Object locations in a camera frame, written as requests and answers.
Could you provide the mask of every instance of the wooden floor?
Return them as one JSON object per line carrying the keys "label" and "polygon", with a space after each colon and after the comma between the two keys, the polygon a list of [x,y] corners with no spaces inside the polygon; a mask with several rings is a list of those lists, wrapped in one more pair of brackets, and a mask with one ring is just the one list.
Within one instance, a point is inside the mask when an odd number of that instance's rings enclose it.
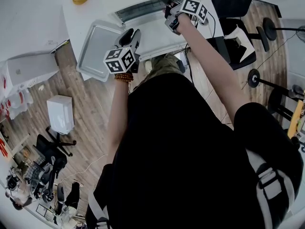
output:
{"label": "wooden floor", "polygon": [[[264,17],[270,17],[277,27],[280,26],[274,7],[258,1],[252,2],[249,12],[243,17],[243,21],[250,33],[256,33],[256,26],[262,26]],[[250,97],[251,101],[263,105],[267,104],[272,88],[260,84],[257,88],[252,89],[246,84],[247,76],[251,69],[258,68],[264,60],[284,43],[282,33],[280,31],[277,33],[278,39],[274,42],[269,41],[270,51],[268,53],[264,52],[260,41],[253,40],[257,56],[256,62],[235,71],[240,87],[243,88],[245,94]],[[223,123],[230,125],[231,121],[226,109],[207,80],[198,61],[192,53],[189,53],[188,57],[196,88],[210,105],[215,115]],[[68,136],[62,137],[62,140],[76,140],[77,145],[74,148],[68,148],[73,152],[73,157],[68,158],[67,166],[60,172],[57,180],[59,182],[71,174],[84,171],[91,162],[97,160],[103,154],[107,154],[105,132],[110,114],[114,84],[113,79],[110,79],[107,83],[99,82],[93,78],[84,82],[81,74],[75,70],[76,60],[70,44],[58,50],[56,60],[60,72],[43,83],[45,86],[43,90],[39,90],[42,84],[32,87],[30,92],[34,103],[29,106],[28,111],[20,114],[14,121],[5,120],[3,125],[5,134],[10,136],[9,145],[16,145],[27,133],[30,133],[30,138],[27,140],[26,145],[31,147],[36,143],[38,134],[42,134],[49,139],[45,132],[45,128],[49,125],[46,101],[57,94],[73,98],[75,128]],[[285,47],[281,47],[273,57],[260,66],[259,72],[263,79],[286,87]],[[145,76],[146,72],[143,64],[141,64],[139,73],[135,75],[131,88],[133,89]],[[31,160],[35,159],[36,155],[34,154],[33,152]],[[77,174],[64,181],[67,191],[70,191],[73,179],[78,179],[85,185],[81,189],[79,203],[79,213],[81,214],[86,211],[88,191],[94,189],[105,161],[106,156],[92,164],[85,173]]]}

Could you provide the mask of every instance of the round stand base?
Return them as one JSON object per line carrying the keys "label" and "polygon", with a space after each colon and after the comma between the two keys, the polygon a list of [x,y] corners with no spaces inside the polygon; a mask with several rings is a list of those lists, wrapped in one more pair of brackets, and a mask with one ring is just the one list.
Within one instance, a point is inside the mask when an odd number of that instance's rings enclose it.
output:
{"label": "round stand base", "polygon": [[259,71],[256,69],[250,70],[248,74],[248,84],[252,88],[256,88],[259,84],[258,79],[260,79]]}
{"label": "round stand base", "polygon": [[270,18],[264,18],[263,28],[269,40],[274,41],[277,38],[276,31],[273,30],[273,28],[275,28],[275,24]]}

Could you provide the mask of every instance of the white box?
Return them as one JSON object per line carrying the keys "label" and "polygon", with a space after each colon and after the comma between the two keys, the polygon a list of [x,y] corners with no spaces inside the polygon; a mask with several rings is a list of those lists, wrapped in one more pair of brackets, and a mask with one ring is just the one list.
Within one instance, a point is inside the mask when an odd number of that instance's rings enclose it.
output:
{"label": "white box", "polygon": [[54,54],[38,54],[0,62],[5,97],[48,80],[59,70]]}
{"label": "white box", "polygon": [[53,131],[68,134],[74,128],[72,98],[56,95],[47,101]]}

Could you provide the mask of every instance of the black shirt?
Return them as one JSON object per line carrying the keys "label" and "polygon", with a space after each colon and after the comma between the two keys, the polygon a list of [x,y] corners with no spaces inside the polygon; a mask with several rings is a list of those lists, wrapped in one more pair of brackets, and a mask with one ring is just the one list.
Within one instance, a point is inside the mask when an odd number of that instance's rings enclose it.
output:
{"label": "black shirt", "polygon": [[263,106],[242,106],[233,131],[184,76],[157,76],[130,94],[127,130],[94,195],[113,229],[264,228],[245,148],[298,190],[300,155]]}

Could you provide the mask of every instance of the small robot arm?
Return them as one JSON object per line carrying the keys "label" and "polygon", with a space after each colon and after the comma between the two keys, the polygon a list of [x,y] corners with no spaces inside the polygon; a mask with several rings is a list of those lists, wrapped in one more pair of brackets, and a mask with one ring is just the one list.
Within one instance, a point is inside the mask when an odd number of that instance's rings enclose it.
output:
{"label": "small robot arm", "polygon": [[111,50],[108,50],[104,57],[110,74],[125,73],[131,71],[137,73],[139,68],[139,55],[136,50],[140,45],[141,31],[129,29],[120,35],[114,42]]}
{"label": "small robot arm", "polygon": [[171,2],[168,2],[165,9],[165,25],[177,35],[180,35],[177,31],[177,27],[179,25],[178,16],[181,13],[188,14],[190,19],[192,19],[192,16],[196,16],[202,23],[204,23],[208,10],[200,1],[197,0],[183,0],[182,3],[174,3],[173,6],[171,5]]}

